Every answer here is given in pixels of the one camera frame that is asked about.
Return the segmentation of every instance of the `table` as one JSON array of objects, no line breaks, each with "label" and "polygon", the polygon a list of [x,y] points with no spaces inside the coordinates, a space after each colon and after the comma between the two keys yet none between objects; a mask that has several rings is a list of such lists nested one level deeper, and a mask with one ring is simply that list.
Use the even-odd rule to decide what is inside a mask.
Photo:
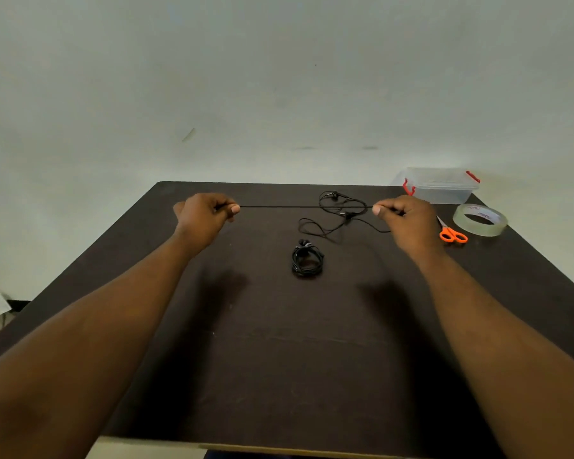
[{"label": "table", "polygon": [[[317,208],[325,190],[369,204],[402,193],[156,184],[0,332],[0,354],[159,246],[176,225],[174,203],[225,192],[243,206],[282,208],[243,208],[190,263],[104,434],[325,456],[502,457],[421,274],[390,234],[352,223],[337,243],[313,237],[326,255],[322,275],[291,274],[298,219],[336,223]],[[455,206],[436,208],[455,228]],[[469,238],[449,254],[574,357],[574,284],[510,228]]]}]

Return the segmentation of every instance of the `transparent plastic box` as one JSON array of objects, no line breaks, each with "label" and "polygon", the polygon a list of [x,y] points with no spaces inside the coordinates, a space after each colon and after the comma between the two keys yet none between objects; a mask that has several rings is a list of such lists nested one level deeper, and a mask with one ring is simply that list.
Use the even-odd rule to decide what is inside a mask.
[{"label": "transparent plastic box", "polygon": [[406,168],[395,181],[406,193],[436,204],[463,204],[481,183],[459,168]]}]

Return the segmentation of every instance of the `tape roll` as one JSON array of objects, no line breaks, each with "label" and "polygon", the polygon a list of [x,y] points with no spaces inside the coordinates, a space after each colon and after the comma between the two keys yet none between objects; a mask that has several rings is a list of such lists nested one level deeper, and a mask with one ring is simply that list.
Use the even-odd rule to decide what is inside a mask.
[{"label": "tape roll", "polygon": [[[482,217],[493,222],[493,224],[481,224],[467,218],[466,215]],[[497,237],[508,225],[508,219],[505,215],[480,204],[462,204],[458,206],[453,215],[453,221],[462,229],[481,237]]]}]

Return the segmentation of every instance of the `person's left hand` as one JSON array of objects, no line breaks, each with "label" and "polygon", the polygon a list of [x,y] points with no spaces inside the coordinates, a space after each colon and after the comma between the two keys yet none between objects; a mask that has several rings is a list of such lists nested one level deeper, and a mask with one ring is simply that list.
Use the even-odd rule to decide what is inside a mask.
[{"label": "person's left hand", "polygon": [[179,220],[174,235],[184,239],[192,256],[210,245],[225,221],[240,212],[236,201],[221,193],[198,193],[173,207]]}]

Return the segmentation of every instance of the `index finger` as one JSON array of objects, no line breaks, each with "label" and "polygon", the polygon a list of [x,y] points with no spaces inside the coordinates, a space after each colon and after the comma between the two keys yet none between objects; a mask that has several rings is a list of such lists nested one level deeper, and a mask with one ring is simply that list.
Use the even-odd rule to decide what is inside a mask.
[{"label": "index finger", "polygon": [[204,198],[208,201],[211,208],[217,208],[227,204],[237,204],[236,201],[223,193],[205,193]]},{"label": "index finger", "polygon": [[426,201],[420,200],[419,198],[414,198],[412,196],[408,196],[407,194],[403,194],[398,196],[397,198],[388,198],[386,200],[378,201],[376,204],[384,206],[388,209],[393,209],[396,211],[403,211],[409,212],[415,209],[417,206],[420,206],[421,203],[426,203]]}]

